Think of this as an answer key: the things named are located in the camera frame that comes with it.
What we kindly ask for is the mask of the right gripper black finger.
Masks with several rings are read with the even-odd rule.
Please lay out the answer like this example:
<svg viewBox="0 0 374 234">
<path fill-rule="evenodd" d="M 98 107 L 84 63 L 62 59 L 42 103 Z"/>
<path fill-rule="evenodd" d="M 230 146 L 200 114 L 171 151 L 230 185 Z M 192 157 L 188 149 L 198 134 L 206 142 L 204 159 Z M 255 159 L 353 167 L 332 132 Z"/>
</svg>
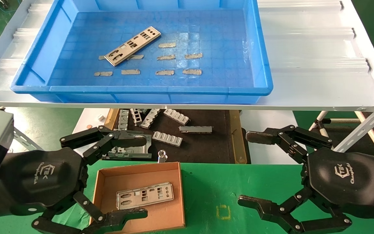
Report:
<svg viewBox="0 0 374 234">
<path fill-rule="evenodd" d="M 333 207 L 326 208 L 331 215 L 329 218 L 303 222 L 295 219 L 292 212 L 311 198 L 313 190 L 303 188 L 281 204 L 245 195 L 241 195 L 237 203 L 255 209 L 262 220 L 279 225 L 287 234 L 330 234 L 342 232 L 352 225 L 349 217 Z"/>
<path fill-rule="evenodd" d="M 281 129 L 267 128 L 263 132 L 248 131 L 245 139 L 251 143 L 277 145 L 297 163 L 306 163 L 308 156 L 307 150 L 299 143 L 313 149 L 332 148 L 330 138 L 294 125 Z"/>
</svg>

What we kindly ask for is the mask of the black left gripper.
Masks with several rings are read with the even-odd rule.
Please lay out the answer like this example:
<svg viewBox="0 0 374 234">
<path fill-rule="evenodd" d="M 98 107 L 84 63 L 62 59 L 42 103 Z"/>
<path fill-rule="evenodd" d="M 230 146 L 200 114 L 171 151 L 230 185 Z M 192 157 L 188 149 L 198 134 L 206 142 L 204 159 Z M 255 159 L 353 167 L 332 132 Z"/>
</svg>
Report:
<svg viewBox="0 0 374 234">
<path fill-rule="evenodd" d="M 33 150 L 6 156 L 0 167 L 0 180 L 13 198 L 12 209 L 46 209 L 31 226 L 43 234 L 105 234 L 120 231 L 126 222 L 144 219 L 146 209 L 135 208 L 102 213 L 82 193 L 86 186 L 87 165 L 93 165 L 113 148 L 140 147 L 143 137 L 130 136 L 126 130 L 113 131 L 100 125 L 64 136 L 62 149 Z M 73 149 L 90 146 L 82 156 Z M 52 221 L 54 209 L 68 209 L 77 203 L 93 222 L 80 230 Z"/>
</svg>

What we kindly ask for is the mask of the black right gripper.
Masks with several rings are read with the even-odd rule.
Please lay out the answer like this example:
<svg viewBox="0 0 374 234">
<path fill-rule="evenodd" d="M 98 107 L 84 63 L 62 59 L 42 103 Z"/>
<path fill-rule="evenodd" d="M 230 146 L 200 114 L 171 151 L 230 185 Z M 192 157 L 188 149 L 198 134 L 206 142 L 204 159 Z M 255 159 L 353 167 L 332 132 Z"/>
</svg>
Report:
<svg viewBox="0 0 374 234">
<path fill-rule="evenodd" d="M 306 160 L 312 190 L 310 200 L 329 212 L 330 208 L 362 219 L 374 219 L 374 156 L 335 152 L 320 148 Z"/>
</svg>

